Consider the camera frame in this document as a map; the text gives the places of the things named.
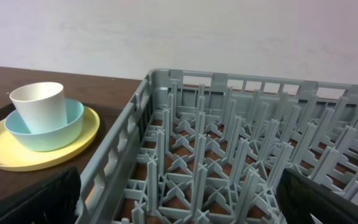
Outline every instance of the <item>wooden table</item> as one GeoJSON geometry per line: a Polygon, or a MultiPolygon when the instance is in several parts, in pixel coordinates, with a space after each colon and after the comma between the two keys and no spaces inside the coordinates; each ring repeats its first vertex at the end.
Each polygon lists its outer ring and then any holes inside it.
{"type": "Polygon", "coordinates": [[[0,120],[14,109],[12,105],[4,107],[11,103],[10,92],[35,82],[63,84],[65,96],[79,100],[94,109],[99,114],[101,126],[93,143],[63,164],[32,172],[9,172],[0,169],[0,200],[69,166],[76,166],[81,173],[122,108],[134,94],[140,80],[0,67],[0,108],[3,109],[0,110],[0,120]]]}

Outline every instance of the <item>cup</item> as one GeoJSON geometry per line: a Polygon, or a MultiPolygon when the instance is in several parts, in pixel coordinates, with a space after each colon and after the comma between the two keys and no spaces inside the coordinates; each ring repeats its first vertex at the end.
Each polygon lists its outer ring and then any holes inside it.
{"type": "Polygon", "coordinates": [[[32,134],[67,125],[63,85],[41,82],[15,89],[9,96],[32,134]]]}

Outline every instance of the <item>gray dish rack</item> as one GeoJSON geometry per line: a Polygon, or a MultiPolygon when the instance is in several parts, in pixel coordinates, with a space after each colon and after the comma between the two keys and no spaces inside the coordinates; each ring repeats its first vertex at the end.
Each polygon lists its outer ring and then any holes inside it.
{"type": "Polygon", "coordinates": [[[275,199],[286,167],[358,205],[358,85],[151,70],[81,174],[76,223],[286,223],[275,199]]]}

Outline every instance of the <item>plate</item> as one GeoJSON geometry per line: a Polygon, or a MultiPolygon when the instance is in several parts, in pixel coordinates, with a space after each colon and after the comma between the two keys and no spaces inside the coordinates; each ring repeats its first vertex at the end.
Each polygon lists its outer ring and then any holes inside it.
{"type": "Polygon", "coordinates": [[[32,171],[55,166],[78,155],[86,149],[98,132],[98,114],[85,107],[83,128],[80,135],[69,145],[48,152],[35,152],[22,146],[0,121],[0,169],[9,171],[32,171]]]}

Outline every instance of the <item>light blue bowl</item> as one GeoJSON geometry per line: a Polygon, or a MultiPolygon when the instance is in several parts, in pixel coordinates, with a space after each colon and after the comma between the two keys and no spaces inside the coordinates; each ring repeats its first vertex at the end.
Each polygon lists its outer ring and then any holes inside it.
{"type": "Polygon", "coordinates": [[[66,99],[67,125],[53,131],[31,134],[17,110],[5,119],[5,128],[26,148],[45,152],[73,142],[81,133],[84,115],[82,103],[66,99]]]}

